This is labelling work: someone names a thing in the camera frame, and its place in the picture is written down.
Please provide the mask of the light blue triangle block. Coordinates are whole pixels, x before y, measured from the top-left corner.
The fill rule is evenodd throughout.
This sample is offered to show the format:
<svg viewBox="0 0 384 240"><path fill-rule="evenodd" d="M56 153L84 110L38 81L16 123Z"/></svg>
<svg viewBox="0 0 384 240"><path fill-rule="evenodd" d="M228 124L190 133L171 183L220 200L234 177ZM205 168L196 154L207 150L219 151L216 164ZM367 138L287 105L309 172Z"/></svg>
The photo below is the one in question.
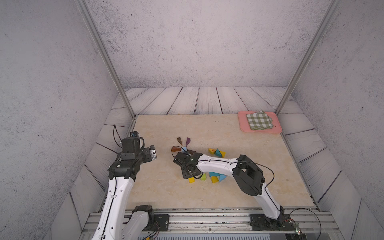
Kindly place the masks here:
<svg viewBox="0 0 384 240"><path fill-rule="evenodd" d="M219 182L223 181L226 177L227 177L226 175L219 175L218 176Z"/></svg>

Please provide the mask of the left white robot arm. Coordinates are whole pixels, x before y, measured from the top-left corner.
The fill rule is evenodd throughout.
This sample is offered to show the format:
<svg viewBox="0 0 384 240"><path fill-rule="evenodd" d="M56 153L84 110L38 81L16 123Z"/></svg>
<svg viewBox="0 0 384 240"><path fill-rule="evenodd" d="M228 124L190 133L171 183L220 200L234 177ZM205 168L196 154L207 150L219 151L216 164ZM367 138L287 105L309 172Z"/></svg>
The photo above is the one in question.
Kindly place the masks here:
<svg viewBox="0 0 384 240"><path fill-rule="evenodd" d="M145 147L142 137L122 140L122 151L110 165L108 193L104 209L93 235L94 240L137 240L150 222L150 206L133 213L127 225L123 219L127 201L143 163L156 159L155 146Z"/></svg>

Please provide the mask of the teal triangle wooden block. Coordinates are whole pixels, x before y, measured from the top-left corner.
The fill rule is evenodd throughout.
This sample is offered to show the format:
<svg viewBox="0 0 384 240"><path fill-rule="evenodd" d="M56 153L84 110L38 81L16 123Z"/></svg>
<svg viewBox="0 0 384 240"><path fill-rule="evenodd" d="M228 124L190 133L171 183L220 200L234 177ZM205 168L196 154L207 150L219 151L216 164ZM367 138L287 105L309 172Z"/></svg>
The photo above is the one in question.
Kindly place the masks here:
<svg viewBox="0 0 384 240"><path fill-rule="evenodd" d="M219 149L216 149L215 155L218 156L219 158L223 158L223 155Z"/></svg>

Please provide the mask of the teal long wooden block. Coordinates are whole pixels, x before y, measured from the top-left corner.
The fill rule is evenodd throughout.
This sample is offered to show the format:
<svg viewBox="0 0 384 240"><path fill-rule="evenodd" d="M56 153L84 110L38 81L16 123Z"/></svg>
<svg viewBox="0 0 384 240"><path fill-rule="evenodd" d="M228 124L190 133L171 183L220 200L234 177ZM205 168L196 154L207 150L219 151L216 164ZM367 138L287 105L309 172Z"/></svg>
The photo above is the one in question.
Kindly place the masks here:
<svg viewBox="0 0 384 240"><path fill-rule="evenodd" d="M219 177L221 174L214 173L214 172L209 172L210 177Z"/></svg>

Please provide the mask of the green small cube block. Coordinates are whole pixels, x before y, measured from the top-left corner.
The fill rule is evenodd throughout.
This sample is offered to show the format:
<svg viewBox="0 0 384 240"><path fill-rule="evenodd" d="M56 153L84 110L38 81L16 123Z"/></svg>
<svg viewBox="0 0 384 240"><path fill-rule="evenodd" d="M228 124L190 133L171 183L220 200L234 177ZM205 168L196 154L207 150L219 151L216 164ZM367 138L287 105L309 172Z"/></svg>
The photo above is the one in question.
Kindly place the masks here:
<svg viewBox="0 0 384 240"><path fill-rule="evenodd" d="M207 179L207 175L206 175L205 173L202 174L200 180L201 180L201 181L205 181L206 179Z"/></svg>

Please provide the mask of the yellow small cube block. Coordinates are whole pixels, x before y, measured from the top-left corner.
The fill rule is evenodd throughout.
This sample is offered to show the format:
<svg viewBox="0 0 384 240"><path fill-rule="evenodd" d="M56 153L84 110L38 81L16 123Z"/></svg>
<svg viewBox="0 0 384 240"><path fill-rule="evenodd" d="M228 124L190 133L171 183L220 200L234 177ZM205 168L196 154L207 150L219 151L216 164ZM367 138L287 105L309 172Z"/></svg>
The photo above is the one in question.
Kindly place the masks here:
<svg viewBox="0 0 384 240"><path fill-rule="evenodd" d="M213 184L215 184L215 183L219 182L219 179L218 179L218 177L211 177L211 181Z"/></svg>

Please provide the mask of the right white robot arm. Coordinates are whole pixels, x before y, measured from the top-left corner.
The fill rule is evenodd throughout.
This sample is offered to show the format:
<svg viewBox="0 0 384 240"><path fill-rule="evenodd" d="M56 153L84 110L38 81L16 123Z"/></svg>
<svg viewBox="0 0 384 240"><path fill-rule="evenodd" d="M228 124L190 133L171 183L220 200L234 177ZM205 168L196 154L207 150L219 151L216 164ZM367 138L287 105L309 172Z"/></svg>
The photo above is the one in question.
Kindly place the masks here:
<svg viewBox="0 0 384 240"><path fill-rule="evenodd" d="M223 159L202 153L178 152L173 162L181 167L184 179L197 179L207 172L232 177L243 193L256 199L267 218L280 221L284 216L284 208L268 189L263 170L246 155Z"/></svg>

